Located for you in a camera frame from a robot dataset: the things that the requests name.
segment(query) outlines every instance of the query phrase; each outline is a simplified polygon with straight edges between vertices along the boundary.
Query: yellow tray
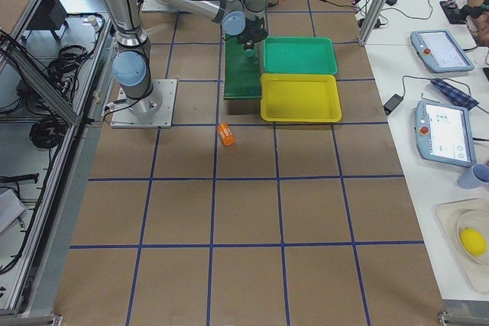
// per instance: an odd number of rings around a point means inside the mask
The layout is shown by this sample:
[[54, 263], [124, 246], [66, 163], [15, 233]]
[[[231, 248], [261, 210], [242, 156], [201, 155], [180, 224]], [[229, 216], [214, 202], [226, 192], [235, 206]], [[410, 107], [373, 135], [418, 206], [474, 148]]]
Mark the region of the yellow tray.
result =
[[266, 121], [338, 122], [342, 118], [334, 76], [264, 73], [261, 94], [261, 117]]

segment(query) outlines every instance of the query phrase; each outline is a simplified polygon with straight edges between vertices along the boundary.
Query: white plate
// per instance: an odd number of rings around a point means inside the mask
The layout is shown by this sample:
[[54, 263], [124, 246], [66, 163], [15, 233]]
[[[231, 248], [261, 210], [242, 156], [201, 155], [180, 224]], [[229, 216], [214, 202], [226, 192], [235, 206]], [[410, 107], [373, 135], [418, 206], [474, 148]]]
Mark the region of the white plate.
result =
[[484, 266], [489, 266], [489, 250], [486, 250], [480, 256], [474, 256], [470, 254], [462, 245], [460, 240], [460, 233], [466, 229], [472, 228], [479, 232], [482, 237], [489, 242], [489, 212], [485, 210], [470, 210], [460, 216], [457, 222], [457, 239], [460, 247], [464, 251], [464, 254], [476, 263], [480, 263]]

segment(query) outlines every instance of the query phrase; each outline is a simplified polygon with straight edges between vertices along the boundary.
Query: orange bottle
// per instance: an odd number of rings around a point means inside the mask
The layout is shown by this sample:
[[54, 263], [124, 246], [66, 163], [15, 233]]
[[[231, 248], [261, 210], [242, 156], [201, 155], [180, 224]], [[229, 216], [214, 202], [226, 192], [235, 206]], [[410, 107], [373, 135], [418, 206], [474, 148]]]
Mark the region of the orange bottle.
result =
[[217, 125], [217, 133], [219, 134], [219, 137], [221, 138], [221, 142], [225, 146], [229, 146], [231, 144], [234, 144], [236, 141], [234, 135], [231, 132], [231, 129], [229, 128], [229, 126], [225, 122], [222, 122], [221, 124]]

